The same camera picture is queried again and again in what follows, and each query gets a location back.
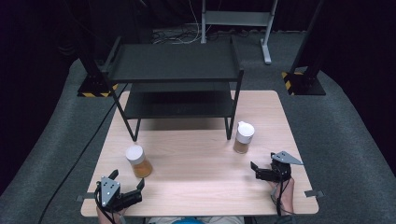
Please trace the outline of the brown powder jar flip lid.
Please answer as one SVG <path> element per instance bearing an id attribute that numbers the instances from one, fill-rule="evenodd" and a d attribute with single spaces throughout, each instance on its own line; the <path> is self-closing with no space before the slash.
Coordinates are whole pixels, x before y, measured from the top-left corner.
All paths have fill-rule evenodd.
<path id="1" fill-rule="evenodd" d="M 255 128 L 250 123 L 239 121 L 233 149 L 237 153 L 247 153 L 254 133 Z"/>

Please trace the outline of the person's left hand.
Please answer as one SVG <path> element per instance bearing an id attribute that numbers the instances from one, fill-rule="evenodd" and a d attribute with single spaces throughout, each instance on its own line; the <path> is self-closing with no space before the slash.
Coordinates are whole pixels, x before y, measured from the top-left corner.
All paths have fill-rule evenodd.
<path id="1" fill-rule="evenodd" d="M 126 224 L 126 219 L 124 217 L 126 212 L 125 209 L 120 210 L 119 212 L 109 213 L 96 208 L 96 212 L 99 224 Z"/>

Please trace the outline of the orange powder jar round lid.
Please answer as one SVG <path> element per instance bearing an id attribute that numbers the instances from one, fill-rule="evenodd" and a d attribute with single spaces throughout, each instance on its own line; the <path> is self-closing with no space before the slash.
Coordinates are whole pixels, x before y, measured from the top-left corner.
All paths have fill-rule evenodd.
<path id="1" fill-rule="evenodd" d="M 129 147 L 126 150 L 125 156 L 131 164 L 136 177 L 143 178 L 151 174 L 152 166 L 141 146 Z"/>

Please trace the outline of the grey metal stand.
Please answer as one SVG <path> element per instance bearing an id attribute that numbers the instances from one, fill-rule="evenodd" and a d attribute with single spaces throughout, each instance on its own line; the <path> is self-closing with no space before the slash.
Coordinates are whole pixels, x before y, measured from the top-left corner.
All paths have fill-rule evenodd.
<path id="1" fill-rule="evenodd" d="M 202 0 L 201 10 L 201 43 L 206 43 L 206 33 L 210 25 L 228 26 L 256 26 L 264 27 L 264 38 L 261 39 L 262 55 L 264 62 L 269 65 L 272 63 L 269 52 L 268 41 L 272 31 L 272 25 L 276 14 L 278 0 L 272 0 L 271 9 L 264 12 L 239 12 L 239 11 L 220 11 L 207 10 L 206 1 Z"/>

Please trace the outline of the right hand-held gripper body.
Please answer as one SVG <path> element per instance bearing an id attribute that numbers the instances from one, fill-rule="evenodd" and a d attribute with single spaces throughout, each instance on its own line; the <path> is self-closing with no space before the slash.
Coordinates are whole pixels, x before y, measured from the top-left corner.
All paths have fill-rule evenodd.
<path id="1" fill-rule="evenodd" d="M 271 161 L 270 169 L 263 169 L 255 173 L 257 179 L 271 182 L 283 182 L 291 178 L 291 165 L 303 165 L 303 162 L 294 158 L 286 151 L 275 154 L 275 159 Z"/>

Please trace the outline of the person's right hand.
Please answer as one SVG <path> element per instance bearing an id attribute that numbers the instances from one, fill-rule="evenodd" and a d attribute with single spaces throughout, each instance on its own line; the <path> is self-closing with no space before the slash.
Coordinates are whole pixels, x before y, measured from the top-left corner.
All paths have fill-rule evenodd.
<path id="1" fill-rule="evenodd" d="M 271 200 L 276 206 L 276 212 L 280 216 L 293 215 L 294 179 L 291 177 L 283 183 L 269 182 L 269 186 L 272 189 Z"/>

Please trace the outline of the grey tape tab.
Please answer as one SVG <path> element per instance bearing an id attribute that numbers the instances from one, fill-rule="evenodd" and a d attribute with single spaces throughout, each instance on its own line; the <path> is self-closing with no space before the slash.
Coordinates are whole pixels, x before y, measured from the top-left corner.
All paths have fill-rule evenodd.
<path id="1" fill-rule="evenodd" d="M 84 202 L 87 199 L 94 199 L 94 198 L 95 198 L 94 192 L 86 192 L 85 194 L 78 195 L 76 197 L 75 201 L 82 203 L 82 202 Z"/>
<path id="2" fill-rule="evenodd" d="M 305 197 L 315 197 L 315 198 L 321 198 L 323 197 L 325 194 L 322 190 L 307 190 L 304 192 Z"/>

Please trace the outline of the black stand with striped base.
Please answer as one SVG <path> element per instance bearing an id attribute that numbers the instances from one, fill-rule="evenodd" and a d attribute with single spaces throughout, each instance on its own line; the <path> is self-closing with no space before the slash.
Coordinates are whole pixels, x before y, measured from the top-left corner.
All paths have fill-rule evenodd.
<path id="1" fill-rule="evenodd" d="M 318 52 L 314 54 L 313 59 L 307 62 L 304 72 L 299 73 L 296 71 L 296 69 L 302 65 L 304 56 L 308 56 L 308 43 L 311 39 L 312 32 L 315 28 L 324 2 L 325 0 L 319 0 L 314 16 L 308 26 L 306 36 L 298 50 L 296 58 L 294 59 L 289 72 L 282 73 L 282 78 L 289 95 L 326 94 L 318 81 L 318 72 L 323 57 L 322 49 L 319 49 Z"/>
<path id="2" fill-rule="evenodd" d="M 83 33 L 78 27 L 78 22 L 74 18 L 67 2 L 65 0 L 59 0 L 59 3 L 63 8 L 64 20 L 70 30 L 69 35 L 72 43 L 87 72 L 85 79 L 78 89 L 78 94 L 84 97 L 108 97 L 109 95 L 115 95 L 114 89 L 117 85 L 107 84 L 106 78 L 92 57 Z"/>

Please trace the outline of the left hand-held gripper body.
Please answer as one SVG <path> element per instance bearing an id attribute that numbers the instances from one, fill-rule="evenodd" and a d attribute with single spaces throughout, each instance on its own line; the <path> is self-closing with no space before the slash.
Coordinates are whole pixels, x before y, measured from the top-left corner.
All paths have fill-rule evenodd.
<path id="1" fill-rule="evenodd" d="M 94 196 L 97 206 L 107 212 L 119 212 L 124 208 L 142 202 L 142 190 L 135 189 L 127 193 L 121 193 L 120 182 L 108 177 L 102 177 L 97 182 Z"/>

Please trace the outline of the black two-tier metal shelf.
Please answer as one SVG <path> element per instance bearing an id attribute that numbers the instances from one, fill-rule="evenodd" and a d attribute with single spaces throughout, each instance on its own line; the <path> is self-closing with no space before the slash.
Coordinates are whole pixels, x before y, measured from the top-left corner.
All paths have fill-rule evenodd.
<path id="1" fill-rule="evenodd" d="M 143 119 L 224 119 L 231 138 L 245 70 L 233 37 L 214 44 L 123 44 L 117 38 L 102 67 L 109 88 L 131 86 L 128 101 L 113 99 L 133 141 Z"/>

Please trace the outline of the blue round item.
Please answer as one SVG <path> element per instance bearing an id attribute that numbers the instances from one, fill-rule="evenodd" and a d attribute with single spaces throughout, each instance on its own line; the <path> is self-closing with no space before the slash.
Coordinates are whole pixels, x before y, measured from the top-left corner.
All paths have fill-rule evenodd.
<path id="1" fill-rule="evenodd" d="M 172 224 L 205 224 L 205 223 L 195 217 L 183 217 L 180 220 L 176 220 L 172 222 Z"/>

